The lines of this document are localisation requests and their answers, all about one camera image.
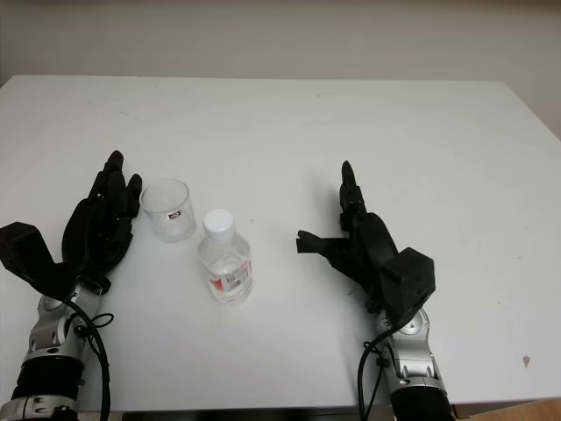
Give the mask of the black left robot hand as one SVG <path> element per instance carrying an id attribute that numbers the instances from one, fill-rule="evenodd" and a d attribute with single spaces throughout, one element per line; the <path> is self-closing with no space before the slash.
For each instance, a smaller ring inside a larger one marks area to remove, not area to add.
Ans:
<path id="1" fill-rule="evenodd" d="M 62 260 L 72 273 L 105 294 L 107 274 L 124 258 L 131 244 L 142 178 L 123 174 L 124 156 L 114 151 L 97 174 L 89 195 L 75 207 L 62 238 Z"/>

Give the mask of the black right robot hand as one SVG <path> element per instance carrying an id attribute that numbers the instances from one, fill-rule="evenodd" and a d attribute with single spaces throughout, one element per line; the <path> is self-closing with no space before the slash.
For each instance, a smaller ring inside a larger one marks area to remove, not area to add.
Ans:
<path id="1" fill-rule="evenodd" d="M 380 267 L 398 251 L 382 219 L 366 210 L 349 161 L 343 163 L 341 174 L 339 224 L 345 236 L 320 238 L 299 231 L 297 252 L 323 256 L 334 269 L 356 282 L 367 295 L 367 311 L 374 313 L 382 306 Z"/>

